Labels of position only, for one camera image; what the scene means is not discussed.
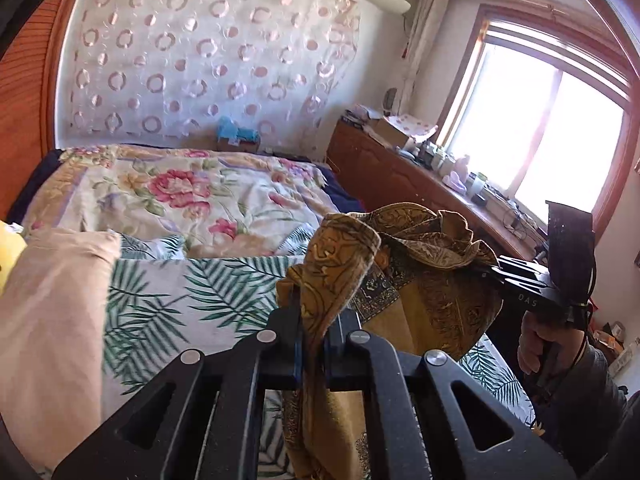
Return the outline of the person's right hand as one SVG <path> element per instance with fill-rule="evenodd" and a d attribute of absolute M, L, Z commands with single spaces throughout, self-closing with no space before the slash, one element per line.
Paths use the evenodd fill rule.
<path fill-rule="evenodd" d="M 541 323 L 532 312 L 526 312 L 518 341 L 518 365 L 524 374 L 538 373 L 544 366 L 542 355 L 546 344 L 558 348 L 551 373 L 560 374 L 569 370 L 582 356 L 586 344 L 585 332 L 573 327 Z"/>

